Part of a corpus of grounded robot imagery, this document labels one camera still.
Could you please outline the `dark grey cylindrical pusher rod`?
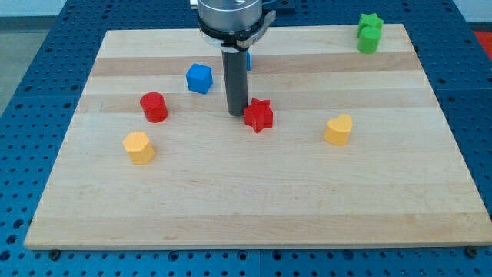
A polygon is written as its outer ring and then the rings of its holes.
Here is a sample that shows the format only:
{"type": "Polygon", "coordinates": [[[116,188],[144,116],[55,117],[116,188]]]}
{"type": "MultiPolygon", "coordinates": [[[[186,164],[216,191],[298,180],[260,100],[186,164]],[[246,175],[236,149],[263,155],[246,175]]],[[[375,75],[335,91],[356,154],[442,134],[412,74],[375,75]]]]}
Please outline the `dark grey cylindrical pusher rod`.
{"type": "Polygon", "coordinates": [[[222,52],[222,61],[228,113],[243,116],[248,106],[247,52],[222,52]]]}

